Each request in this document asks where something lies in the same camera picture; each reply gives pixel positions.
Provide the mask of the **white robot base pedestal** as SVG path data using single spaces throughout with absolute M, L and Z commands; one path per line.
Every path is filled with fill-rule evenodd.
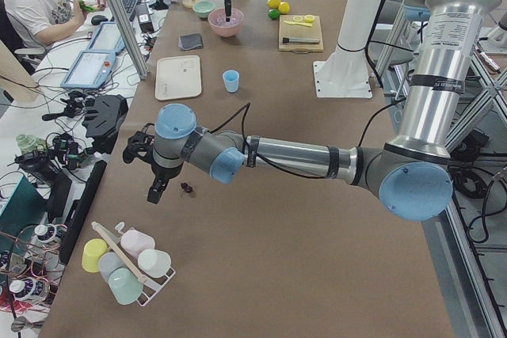
M 364 51 L 376 0 L 347 0 L 335 51 L 315 61 L 314 84 L 319 98 L 370 98 L 372 91 Z

